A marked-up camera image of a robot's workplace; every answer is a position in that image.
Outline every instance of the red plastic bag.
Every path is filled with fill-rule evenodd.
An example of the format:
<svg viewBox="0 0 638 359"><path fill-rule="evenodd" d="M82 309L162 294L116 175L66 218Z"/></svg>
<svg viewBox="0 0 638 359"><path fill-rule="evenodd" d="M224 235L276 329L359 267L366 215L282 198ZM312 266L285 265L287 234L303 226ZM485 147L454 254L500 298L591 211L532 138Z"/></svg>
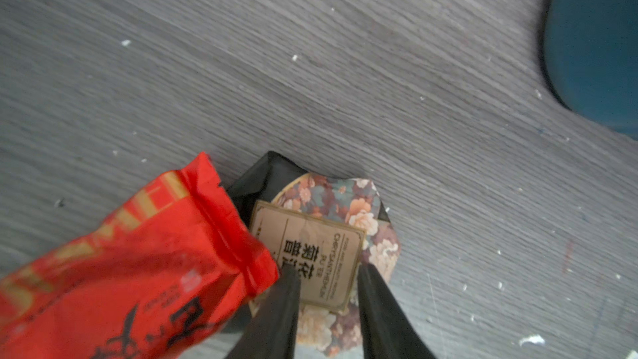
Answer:
<svg viewBox="0 0 638 359"><path fill-rule="evenodd" d="M205 154L0 281L3 358L174 358L277 277Z"/></svg>

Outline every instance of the gray wooden floor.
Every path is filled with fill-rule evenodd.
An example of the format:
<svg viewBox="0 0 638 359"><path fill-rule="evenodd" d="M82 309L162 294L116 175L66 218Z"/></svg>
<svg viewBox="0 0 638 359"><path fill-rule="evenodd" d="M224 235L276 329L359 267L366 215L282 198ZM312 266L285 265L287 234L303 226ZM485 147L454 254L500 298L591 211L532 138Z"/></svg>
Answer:
<svg viewBox="0 0 638 359"><path fill-rule="evenodd" d="M0 0L0 271L201 150L225 183L277 150L374 179L403 240L391 289L440 359L624 358L638 143L549 93L545 3Z"/></svg>

